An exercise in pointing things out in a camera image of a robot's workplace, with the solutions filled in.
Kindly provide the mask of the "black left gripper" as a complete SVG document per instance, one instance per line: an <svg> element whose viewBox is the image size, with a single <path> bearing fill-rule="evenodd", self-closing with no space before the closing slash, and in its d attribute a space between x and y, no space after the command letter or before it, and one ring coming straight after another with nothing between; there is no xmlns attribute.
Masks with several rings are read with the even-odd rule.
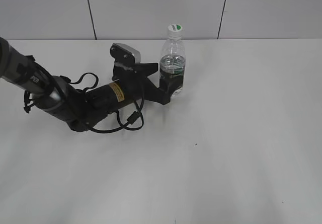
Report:
<svg viewBox="0 0 322 224"><path fill-rule="evenodd" d="M157 71L156 62L138 63L134 67L114 63L112 81L120 87L126 100L144 99L166 105L182 91L183 76L161 76L159 88L148 78Z"/></svg>

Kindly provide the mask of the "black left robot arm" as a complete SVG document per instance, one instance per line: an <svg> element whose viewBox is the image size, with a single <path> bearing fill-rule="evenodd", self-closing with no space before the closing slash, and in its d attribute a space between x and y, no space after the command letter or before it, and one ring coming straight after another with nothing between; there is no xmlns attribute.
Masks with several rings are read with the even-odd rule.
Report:
<svg viewBox="0 0 322 224"><path fill-rule="evenodd" d="M156 86L149 76L159 70L157 63L142 63L139 51L121 43L112 44L110 54L114 58L112 81L76 89L68 77L51 75L33 56L22 55L1 39L1 78L24 90L25 112L37 107L76 132L98 133L99 122L133 104L135 111L116 130L134 131L135 121L143 119L144 103L168 104L183 84L183 76L160 80Z"/></svg>

